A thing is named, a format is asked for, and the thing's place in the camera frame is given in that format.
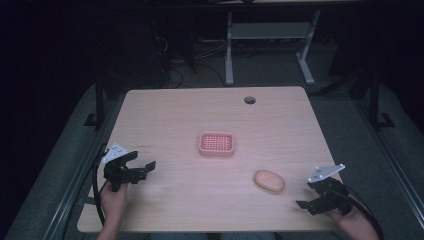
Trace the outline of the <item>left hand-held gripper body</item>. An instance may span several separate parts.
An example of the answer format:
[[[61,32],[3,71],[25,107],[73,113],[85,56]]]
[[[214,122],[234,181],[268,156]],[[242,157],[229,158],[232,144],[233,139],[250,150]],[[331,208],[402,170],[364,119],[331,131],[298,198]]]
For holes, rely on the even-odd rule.
[[[127,162],[125,166],[118,167],[114,160],[122,155],[130,153],[127,149],[114,143],[102,157],[105,164],[103,169],[104,178],[112,184],[112,190],[116,192],[122,184],[137,184],[140,180],[145,180],[147,173],[137,172],[136,168],[128,168]]]

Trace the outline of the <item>white metal desk frame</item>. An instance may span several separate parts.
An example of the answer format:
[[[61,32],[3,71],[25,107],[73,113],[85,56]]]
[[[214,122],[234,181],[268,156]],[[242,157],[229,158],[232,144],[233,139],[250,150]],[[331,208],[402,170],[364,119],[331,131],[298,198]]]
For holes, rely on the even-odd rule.
[[[227,14],[225,85],[234,84],[232,43],[235,40],[281,40],[302,39],[303,47],[296,53],[296,59],[307,85],[314,85],[307,63],[307,54],[311,46],[321,11],[316,10],[309,22],[283,23],[234,23],[233,14]]]

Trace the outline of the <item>pink soap dish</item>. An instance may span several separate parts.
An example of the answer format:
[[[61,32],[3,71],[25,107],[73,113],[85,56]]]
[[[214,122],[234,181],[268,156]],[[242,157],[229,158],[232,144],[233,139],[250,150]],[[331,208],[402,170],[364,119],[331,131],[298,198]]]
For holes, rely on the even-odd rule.
[[[231,157],[235,151],[235,137],[230,132],[203,132],[198,151],[204,157]]]

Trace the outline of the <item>person's left hand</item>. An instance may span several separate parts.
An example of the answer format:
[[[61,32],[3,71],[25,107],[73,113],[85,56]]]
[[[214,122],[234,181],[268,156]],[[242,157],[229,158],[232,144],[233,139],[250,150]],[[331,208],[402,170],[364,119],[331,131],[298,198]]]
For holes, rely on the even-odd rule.
[[[101,207],[105,216],[103,232],[117,233],[121,227],[125,211],[127,209],[127,190],[128,185],[122,184],[120,188],[114,192],[112,184],[107,182],[101,191]]]

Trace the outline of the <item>black metal stand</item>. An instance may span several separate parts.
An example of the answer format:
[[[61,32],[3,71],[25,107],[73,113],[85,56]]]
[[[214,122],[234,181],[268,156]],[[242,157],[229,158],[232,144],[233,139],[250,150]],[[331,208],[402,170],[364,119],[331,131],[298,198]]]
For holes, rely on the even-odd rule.
[[[387,113],[379,112],[380,81],[379,71],[374,68],[371,72],[369,88],[368,119],[376,131],[382,128],[393,128],[394,122]]]
[[[105,117],[105,107],[104,107],[104,76],[105,70],[101,69],[98,71],[98,75],[95,79],[95,112],[87,116],[84,125],[94,127],[98,130],[103,122]]]

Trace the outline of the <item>person's right hand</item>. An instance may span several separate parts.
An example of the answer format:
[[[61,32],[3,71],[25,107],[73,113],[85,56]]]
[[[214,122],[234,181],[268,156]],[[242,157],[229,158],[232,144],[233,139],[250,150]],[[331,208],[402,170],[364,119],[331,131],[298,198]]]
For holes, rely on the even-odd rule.
[[[356,207],[353,207],[347,215],[341,215],[338,210],[328,211],[325,215],[332,219],[345,233],[348,229],[373,228]]]

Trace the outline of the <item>orange soap bar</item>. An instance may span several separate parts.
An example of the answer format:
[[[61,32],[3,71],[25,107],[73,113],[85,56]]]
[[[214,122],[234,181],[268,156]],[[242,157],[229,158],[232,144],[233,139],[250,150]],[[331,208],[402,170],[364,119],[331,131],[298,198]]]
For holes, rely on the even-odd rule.
[[[269,170],[257,170],[253,180],[259,187],[262,187],[273,193],[282,192],[285,186],[284,179],[278,174]]]

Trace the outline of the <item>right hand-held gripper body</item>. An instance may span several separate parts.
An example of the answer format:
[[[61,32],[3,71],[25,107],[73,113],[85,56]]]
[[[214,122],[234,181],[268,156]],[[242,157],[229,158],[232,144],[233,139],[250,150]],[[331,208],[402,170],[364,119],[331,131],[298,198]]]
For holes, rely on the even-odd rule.
[[[339,173],[344,168],[344,164],[316,167],[308,182],[326,181],[328,183],[327,194],[319,195],[319,197],[325,198],[331,203],[331,210],[338,209],[346,215],[351,211],[347,201],[349,192],[339,180],[333,178],[334,174]]]

